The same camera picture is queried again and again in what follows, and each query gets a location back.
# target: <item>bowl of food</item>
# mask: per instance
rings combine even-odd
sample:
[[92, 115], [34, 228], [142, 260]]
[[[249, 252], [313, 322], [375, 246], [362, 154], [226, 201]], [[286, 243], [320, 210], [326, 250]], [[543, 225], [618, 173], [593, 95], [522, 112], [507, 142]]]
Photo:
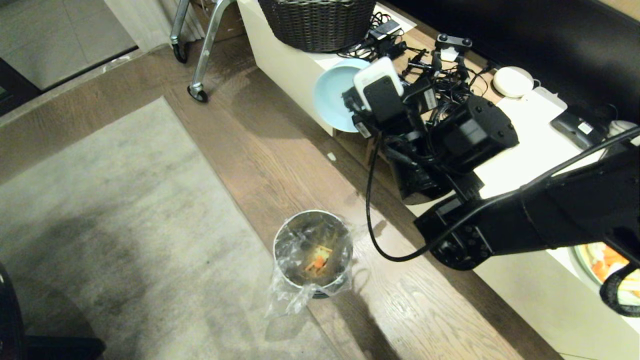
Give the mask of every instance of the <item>bowl of food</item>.
[[314, 298], [336, 293], [347, 281], [353, 244], [349, 229], [334, 214], [308, 210], [288, 219], [273, 242], [273, 258], [296, 288], [317, 286]]
[[[622, 255], [605, 243], [590, 243], [573, 248], [584, 270], [597, 284], [629, 263]], [[621, 303], [640, 305], [640, 270], [632, 272], [618, 288]]]

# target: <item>chair leg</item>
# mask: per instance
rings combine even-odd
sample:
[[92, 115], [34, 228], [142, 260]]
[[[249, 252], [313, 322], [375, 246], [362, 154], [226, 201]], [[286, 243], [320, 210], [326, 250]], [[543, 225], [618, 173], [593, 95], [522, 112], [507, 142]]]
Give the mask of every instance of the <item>chair leg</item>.
[[96, 360], [105, 350], [100, 339], [27, 336], [28, 360]]
[[184, 25], [184, 18], [187, 15], [187, 8], [189, 7], [189, 0], [180, 0], [178, 4], [178, 11], [175, 13], [175, 19], [173, 20], [173, 27], [171, 28], [171, 35], [169, 41], [173, 47], [173, 54], [175, 58], [181, 62], [187, 62], [186, 49], [180, 46], [180, 32], [182, 31], [182, 25]]
[[218, 32], [222, 15], [225, 13], [227, 7], [234, 2], [236, 2], [236, 0], [219, 0], [216, 3], [213, 14], [211, 14], [209, 28], [207, 29], [207, 34], [204, 38], [204, 44], [202, 44], [200, 59], [198, 59], [198, 66], [193, 74], [191, 85], [187, 88], [189, 95], [197, 101], [207, 102], [208, 100], [207, 94], [202, 90], [202, 80], [204, 78], [204, 74], [207, 72], [207, 63], [209, 62], [209, 57], [213, 48], [213, 40], [216, 38], [216, 33]]

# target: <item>white round device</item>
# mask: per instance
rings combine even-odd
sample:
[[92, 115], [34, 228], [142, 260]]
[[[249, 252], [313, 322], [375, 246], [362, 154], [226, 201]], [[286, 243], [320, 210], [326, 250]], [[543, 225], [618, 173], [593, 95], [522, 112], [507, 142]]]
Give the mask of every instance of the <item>white round device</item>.
[[493, 87], [506, 97], [522, 97], [533, 89], [533, 77], [515, 66], [500, 68], [493, 76]]

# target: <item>caster wheel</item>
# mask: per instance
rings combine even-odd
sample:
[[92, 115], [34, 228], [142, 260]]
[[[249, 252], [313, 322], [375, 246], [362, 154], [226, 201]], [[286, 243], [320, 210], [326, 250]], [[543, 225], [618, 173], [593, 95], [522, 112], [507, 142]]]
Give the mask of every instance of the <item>caster wheel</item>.
[[175, 55], [176, 60], [178, 60], [181, 63], [186, 63], [187, 62], [187, 45], [185, 44], [184, 47], [180, 47], [179, 44], [173, 44], [173, 54]]
[[193, 93], [191, 92], [191, 86], [187, 86], [187, 92], [189, 93], [189, 95], [191, 95], [192, 98], [196, 99], [199, 102], [207, 102], [207, 101], [209, 101], [209, 97], [207, 96], [207, 93], [205, 93], [203, 90], [200, 90], [194, 96]]

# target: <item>tile floor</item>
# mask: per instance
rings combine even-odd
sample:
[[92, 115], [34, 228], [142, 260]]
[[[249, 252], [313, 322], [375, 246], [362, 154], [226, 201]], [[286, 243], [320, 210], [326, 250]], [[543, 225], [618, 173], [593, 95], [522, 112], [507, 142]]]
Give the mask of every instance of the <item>tile floor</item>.
[[104, 0], [0, 0], [0, 58], [39, 88], [135, 46]]

